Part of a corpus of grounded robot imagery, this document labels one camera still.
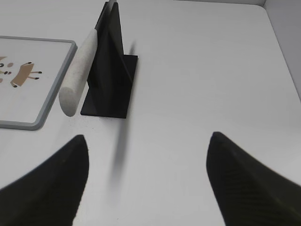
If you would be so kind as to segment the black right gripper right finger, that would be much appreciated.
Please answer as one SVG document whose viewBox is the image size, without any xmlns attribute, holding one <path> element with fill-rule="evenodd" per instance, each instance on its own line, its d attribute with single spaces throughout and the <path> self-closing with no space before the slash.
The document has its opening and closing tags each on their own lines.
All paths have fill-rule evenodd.
<svg viewBox="0 0 301 226">
<path fill-rule="evenodd" d="M 211 136 L 207 175 L 227 226 L 299 226 L 301 187 L 221 132 Z"/>
</svg>

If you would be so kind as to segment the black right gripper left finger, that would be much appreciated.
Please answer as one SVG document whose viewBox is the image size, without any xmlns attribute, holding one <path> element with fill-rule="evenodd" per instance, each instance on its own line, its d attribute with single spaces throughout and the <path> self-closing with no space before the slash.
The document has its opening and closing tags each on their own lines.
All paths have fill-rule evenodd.
<svg viewBox="0 0 301 226">
<path fill-rule="evenodd" d="M 31 172 L 0 190 L 2 226 L 71 226 L 89 172 L 86 140 L 77 135 Z"/>
</svg>

